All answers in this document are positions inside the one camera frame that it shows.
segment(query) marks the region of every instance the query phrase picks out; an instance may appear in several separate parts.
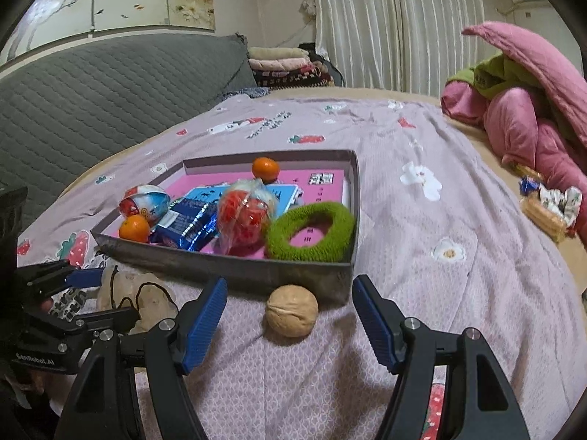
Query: blue snack package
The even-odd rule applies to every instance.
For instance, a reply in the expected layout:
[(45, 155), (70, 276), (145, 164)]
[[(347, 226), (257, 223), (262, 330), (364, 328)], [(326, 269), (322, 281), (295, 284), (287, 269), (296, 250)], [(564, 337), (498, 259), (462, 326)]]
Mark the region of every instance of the blue snack package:
[(184, 198), (171, 204), (149, 241), (197, 252), (215, 236), (216, 203)]
[(538, 180), (533, 179), (532, 177), (525, 176), (519, 182), (519, 192), (520, 195), (524, 195), (525, 197), (532, 192), (535, 192), (540, 188), (540, 182)]

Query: black cord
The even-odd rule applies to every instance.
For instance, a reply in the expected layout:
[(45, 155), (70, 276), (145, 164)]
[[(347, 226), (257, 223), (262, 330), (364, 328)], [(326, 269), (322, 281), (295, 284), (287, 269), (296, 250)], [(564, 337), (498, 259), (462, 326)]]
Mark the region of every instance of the black cord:
[(173, 306), (175, 307), (175, 310), (177, 310), (178, 313), (180, 312), (180, 309), (177, 307), (177, 304), (175, 304), (175, 301), (171, 298), (171, 294), (169, 294), (169, 291), (167, 291), (161, 285), (158, 285), (157, 283), (154, 283), (152, 281), (147, 281), (139, 286), (139, 289), (137, 290), (137, 295), (134, 298), (134, 304), (136, 305), (136, 307), (133, 305), (133, 300), (131, 298), (129, 298), (128, 296), (125, 296), (124, 298), (122, 298), (120, 300), (119, 305), (116, 306), (114, 304), (114, 278), (116, 277), (117, 273), (118, 273), (118, 265), (116, 264), (114, 266), (114, 269), (112, 270), (112, 276), (110, 276), (110, 308), (111, 309), (120, 309), (122, 304), (128, 300), (128, 302), (130, 302), (131, 307), (134, 307), (138, 311), (139, 310), (139, 295), (141, 294), (141, 290), (143, 289), (143, 286), (156, 286), (161, 291), (163, 291), (167, 300), (171, 304), (173, 304)]

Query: beige folded blanket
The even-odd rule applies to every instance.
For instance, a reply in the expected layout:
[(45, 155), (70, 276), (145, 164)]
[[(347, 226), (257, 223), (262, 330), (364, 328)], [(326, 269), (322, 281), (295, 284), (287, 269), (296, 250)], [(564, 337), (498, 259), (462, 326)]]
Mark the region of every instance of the beige folded blanket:
[(254, 60), (282, 60), (306, 56), (307, 51), (300, 48), (249, 48), (249, 58)]
[(260, 71), (293, 71), (311, 64), (310, 58), (285, 58), (281, 60), (255, 60), (249, 58), (251, 69)]

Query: green hair band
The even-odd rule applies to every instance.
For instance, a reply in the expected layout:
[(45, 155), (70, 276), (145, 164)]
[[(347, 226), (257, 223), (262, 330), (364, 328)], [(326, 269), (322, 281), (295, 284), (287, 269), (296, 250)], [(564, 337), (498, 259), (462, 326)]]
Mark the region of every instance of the green hair band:
[[(303, 228), (331, 221), (332, 226), (313, 246), (292, 246), (290, 240)], [(353, 236), (354, 216), (338, 202), (311, 203), (294, 208), (277, 218), (265, 234), (265, 249), (270, 258), (288, 261), (338, 263), (343, 260)]]

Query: orange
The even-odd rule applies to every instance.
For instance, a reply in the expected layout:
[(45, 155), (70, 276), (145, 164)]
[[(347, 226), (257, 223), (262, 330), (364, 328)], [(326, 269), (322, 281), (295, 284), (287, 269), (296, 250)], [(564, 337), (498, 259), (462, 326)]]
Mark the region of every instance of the orange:
[(280, 165), (268, 157), (259, 157), (253, 162), (252, 172), (255, 178), (263, 180), (263, 183), (271, 183), (277, 180)]
[(151, 227), (145, 217), (141, 215), (131, 215), (122, 222), (118, 229), (118, 236), (123, 240), (132, 240), (133, 242), (147, 243)]

